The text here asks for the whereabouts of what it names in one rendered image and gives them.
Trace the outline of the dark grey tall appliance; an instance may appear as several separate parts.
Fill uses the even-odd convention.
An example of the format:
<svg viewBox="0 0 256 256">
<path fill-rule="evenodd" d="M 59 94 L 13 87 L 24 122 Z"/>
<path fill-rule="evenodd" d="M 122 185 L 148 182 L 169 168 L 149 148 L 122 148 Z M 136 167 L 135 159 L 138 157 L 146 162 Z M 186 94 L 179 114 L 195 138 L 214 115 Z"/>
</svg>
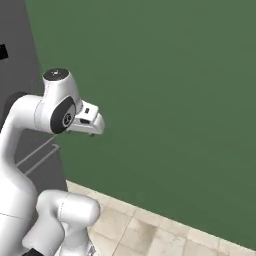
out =
<svg viewBox="0 0 256 256">
<path fill-rule="evenodd" d="M 33 40 L 25 0 L 0 0 L 0 119 L 6 99 L 15 92 L 43 94 L 40 65 Z M 15 162 L 50 139 L 52 134 L 24 130 L 21 134 Z M 54 139 L 19 166 L 26 172 L 57 144 Z M 46 189 L 66 190 L 67 183 L 59 151 L 28 176 L 38 192 Z"/>
</svg>

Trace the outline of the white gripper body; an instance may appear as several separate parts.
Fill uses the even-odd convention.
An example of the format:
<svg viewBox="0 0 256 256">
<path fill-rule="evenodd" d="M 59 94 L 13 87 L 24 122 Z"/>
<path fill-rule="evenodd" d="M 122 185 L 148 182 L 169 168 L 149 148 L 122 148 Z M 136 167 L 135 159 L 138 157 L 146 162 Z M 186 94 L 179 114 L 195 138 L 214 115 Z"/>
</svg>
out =
<svg viewBox="0 0 256 256">
<path fill-rule="evenodd" d="M 101 135 L 105 129 L 103 116 L 98 113 L 91 123 L 86 123 L 82 118 L 75 120 L 68 128 L 68 131 L 83 132 L 87 134 Z"/>
</svg>

